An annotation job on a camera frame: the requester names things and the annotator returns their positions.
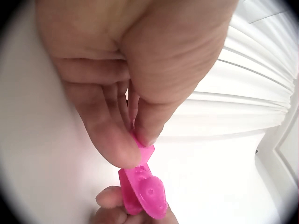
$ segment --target white pleated curtain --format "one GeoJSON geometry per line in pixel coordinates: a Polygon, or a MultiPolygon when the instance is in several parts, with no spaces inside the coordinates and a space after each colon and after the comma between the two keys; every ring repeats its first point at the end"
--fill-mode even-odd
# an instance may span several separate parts
{"type": "Polygon", "coordinates": [[[267,21],[264,30],[234,15],[218,60],[161,137],[215,136],[280,125],[298,75],[297,36],[284,15],[267,21]]]}

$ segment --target white wall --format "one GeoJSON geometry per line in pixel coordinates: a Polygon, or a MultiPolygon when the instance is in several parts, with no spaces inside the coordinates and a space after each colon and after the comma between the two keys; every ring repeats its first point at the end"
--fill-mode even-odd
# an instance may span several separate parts
{"type": "Polygon", "coordinates": [[[291,128],[288,136],[282,143],[282,145],[279,147],[279,150],[281,151],[282,155],[285,157],[287,163],[290,165],[291,169],[295,173],[297,177],[297,182],[298,182],[298,149],[299,149],[299,144],[298,144],[298,117],[296,118],[293,127],[291,128]]]}

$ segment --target fingernail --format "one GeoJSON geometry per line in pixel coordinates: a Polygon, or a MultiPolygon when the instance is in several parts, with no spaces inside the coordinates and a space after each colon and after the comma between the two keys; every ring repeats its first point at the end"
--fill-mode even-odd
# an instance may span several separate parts
{"type": "Polygon", "coordinates": [[[153,145],[156,141],[157,141],[157,139],[154,139],[154,140],[150,141],[150,142],[147,144],[147,147],[153,145]]]}

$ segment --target hand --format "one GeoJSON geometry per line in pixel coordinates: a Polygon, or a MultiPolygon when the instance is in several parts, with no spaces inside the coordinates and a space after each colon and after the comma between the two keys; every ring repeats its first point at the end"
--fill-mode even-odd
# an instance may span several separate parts
{"type": "Polygon", "coordinates": [[[215,63],[237,0],[36,0],[45,48],[91,141],[135,167],[215,63]],[[125,92],[129,87],[129,106],[125,92]]]}
{"type": "Polygon", "coordinates": [[[120,187],[107,187],[97,195],[96,201],[101,208],[97,211],[92,224],[179,224],[169,207],[162,220],[152,219],[144,211],[135,216],[128,215],[123,206],[120,187]]]}

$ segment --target pink toy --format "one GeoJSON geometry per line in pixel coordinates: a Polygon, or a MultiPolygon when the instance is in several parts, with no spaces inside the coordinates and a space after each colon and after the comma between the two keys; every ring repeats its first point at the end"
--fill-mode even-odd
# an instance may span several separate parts
{"type": "Polygon", "coordinates": [[[144,147],[132,135],[140,152],[141,162],[134,169],[118,171],[123,203],[131,215],[145,212],[154,219],[163,219],[166,215],[167,202],[162,181],[153,176],[147,161],[154,152],[154,146],[144,147]]]}

